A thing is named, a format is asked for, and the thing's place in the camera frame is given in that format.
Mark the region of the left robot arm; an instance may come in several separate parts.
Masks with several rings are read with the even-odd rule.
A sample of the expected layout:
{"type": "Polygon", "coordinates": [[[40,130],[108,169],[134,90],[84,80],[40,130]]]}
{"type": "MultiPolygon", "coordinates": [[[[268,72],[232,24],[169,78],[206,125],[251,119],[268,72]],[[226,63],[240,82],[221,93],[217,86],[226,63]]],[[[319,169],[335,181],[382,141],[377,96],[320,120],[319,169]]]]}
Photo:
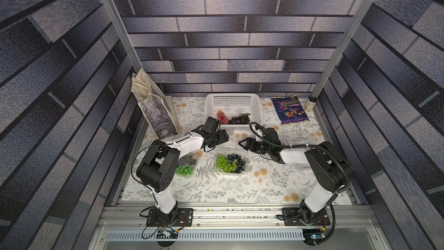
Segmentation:
{"type": "Polygon", "coordinates": [[[136,169],[135,179],[152,192],[159,212],[168,215],[177,204],[170,184],[173,181],[178,161],[196,150],[206,147],[213,149],[228,141],[229,136],[223,129],[211,133],[192,131],[184,137],[167,142],[155,140],[147,148],[145,156],[136,169]]]}

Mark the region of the green grape bunch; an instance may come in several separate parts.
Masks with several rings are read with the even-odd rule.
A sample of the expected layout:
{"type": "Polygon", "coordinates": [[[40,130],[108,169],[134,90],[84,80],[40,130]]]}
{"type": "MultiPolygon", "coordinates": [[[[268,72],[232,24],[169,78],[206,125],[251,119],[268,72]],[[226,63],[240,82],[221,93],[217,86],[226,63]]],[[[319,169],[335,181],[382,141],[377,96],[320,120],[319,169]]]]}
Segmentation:
{"type": "Polygon", "coordinates": [[[216,168],[220,171],[230,173],[227,156],[224,155],[217,156],[216,168]]]}
{"type": "Polygon", "coordinates": [[[181,177],[191,177],[194,173],[195,167],[188,167],[188,166],[177,166],[175,169],[175,174],[179,175],[181,177]]]}

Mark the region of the dark blue grape bunch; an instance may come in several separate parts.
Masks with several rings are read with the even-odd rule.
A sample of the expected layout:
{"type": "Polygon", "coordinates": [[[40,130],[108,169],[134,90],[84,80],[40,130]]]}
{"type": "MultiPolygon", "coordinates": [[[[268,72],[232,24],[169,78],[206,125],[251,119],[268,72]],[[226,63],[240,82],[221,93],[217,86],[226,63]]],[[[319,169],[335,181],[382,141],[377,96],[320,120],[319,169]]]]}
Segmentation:
{"type": "Polygon", "coordinates": [[[230,173],[240,174],[245,171],[245,161],[240,155],[228,155],[227,160],[230,168],[230,173]]]}

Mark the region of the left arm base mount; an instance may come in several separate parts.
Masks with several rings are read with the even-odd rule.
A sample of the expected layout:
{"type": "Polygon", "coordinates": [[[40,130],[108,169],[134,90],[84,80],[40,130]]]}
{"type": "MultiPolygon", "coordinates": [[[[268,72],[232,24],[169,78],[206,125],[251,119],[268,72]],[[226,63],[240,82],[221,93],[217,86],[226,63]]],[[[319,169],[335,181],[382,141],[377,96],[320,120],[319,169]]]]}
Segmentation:
{"type": "Polygon", "coordinates": [[[174,208],[169,214],[164,214],[158,208],[152,208],[146,215],[147,227],[177,227],[186,228],[193,224],[194,209],[174,208]]]}

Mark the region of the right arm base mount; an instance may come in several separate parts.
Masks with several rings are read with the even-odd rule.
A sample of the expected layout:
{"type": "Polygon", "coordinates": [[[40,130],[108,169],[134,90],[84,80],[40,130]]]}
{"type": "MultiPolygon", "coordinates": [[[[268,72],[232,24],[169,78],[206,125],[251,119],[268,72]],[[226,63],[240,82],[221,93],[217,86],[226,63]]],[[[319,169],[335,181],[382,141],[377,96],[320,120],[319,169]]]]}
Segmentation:
{"type": "Polygon", "coordinates": [[[281,214],[277,214],[276,218],[283,221],[286,226],[326,227],[331,225],[326,208],[317,213],[306,207],[303,207],[302,211],[297,207],[282,208],[281,214]]]}

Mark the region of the small black grape bunch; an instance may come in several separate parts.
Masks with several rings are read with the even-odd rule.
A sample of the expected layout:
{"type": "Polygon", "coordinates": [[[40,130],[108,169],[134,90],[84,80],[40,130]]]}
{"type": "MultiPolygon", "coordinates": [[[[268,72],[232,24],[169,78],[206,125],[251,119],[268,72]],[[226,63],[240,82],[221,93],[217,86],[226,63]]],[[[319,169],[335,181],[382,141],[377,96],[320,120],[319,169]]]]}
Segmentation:
{"type": "Polygon", "coordinates": [[[182,167],[195,167],[197,164],[197,159],[191,156],[183,156],[182,158],[179,159],[178,161],[178,166],[182,166],[182,167]]]}

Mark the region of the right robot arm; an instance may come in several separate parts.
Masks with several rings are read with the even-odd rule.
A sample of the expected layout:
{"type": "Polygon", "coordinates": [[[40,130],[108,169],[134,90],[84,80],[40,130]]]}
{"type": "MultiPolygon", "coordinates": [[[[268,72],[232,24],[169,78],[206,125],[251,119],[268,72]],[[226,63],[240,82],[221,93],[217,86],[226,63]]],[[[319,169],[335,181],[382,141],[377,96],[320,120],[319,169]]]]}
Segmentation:
{"type": "Polygon", "coordinates": [[[269,155],[277,163],[309,167],[316,183],[310,194],[301,201],[298,211],[282,214],[280,219],[310,226],[314,223],[329,224],[326,209],[349,189],[355,176],[348,159],[330,142],[319,145],[279,145],[265,139],[246,138],[239,146],[258,155],[269,155]]]}

